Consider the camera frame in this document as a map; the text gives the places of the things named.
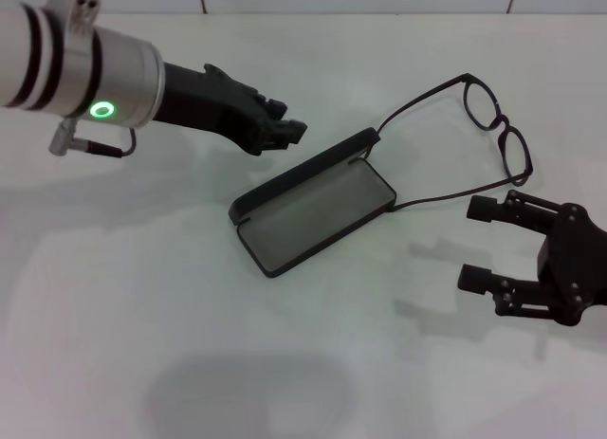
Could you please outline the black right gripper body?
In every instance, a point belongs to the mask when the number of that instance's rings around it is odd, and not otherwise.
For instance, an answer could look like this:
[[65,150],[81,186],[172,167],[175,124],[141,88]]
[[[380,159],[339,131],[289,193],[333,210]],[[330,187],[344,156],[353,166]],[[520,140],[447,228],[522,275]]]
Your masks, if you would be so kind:
[[583,206],[561,205],[538,256],[538,279],[561,325],[575,326],[587,308],[606,304],[606,231]]

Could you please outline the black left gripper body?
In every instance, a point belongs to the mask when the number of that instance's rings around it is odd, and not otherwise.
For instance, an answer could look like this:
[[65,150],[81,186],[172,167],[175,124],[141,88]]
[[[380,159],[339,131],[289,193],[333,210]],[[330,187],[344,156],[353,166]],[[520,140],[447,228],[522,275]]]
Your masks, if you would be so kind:
[[165,85],[156,120],[206,131],[235,143],[250,155],[271,148],[267,100],[218,67],[202,72],[166,63]]

